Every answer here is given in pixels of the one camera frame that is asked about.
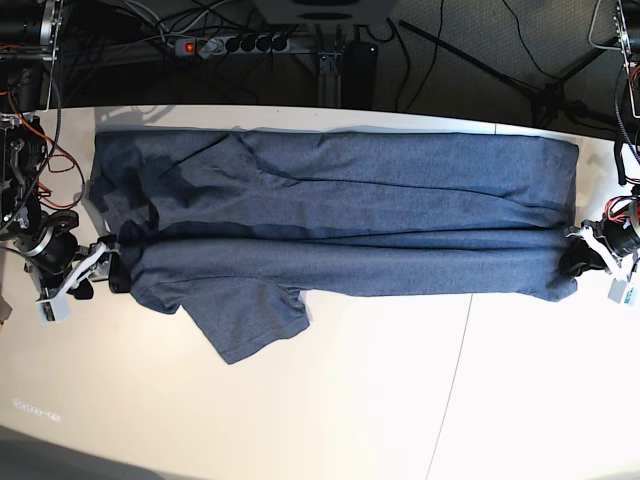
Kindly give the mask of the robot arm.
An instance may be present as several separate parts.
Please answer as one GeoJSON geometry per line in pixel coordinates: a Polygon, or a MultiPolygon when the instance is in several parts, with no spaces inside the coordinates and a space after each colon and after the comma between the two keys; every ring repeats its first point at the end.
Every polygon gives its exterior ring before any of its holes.
{"type": "Polygon", "coordinates": [[[88,300],[92,285],[131,289],[115,236],[79,244],[76,201],[57,204],[43,183],[51,162],[79,162],[60,144],[62,97],[53,75],[63,22],[61,1],[1,4],[1,248],[22,258],[42,301],[88,300]]]}
{"type": "Polygon", "coordinates": [[[639,158],[639,3],[615,3],[613,24],[616,36],[604,43],[593,39],[600,2],[594,6],[588,41],[594,51],[555,83],[564,84],[600,54],[615,51],[622,55],[622,66],[614,82],[614,122],[617,127],[613,158],[617,183],[629,187],[627,194],[606,201],[599,220],[584,220],[570,227],[570,244],[559,262],[561,274],[578,277],[583,273],[606,271],[618,280],[628,281],[639,265],[639,177],[627,171],[624,153],[639,158]]]}

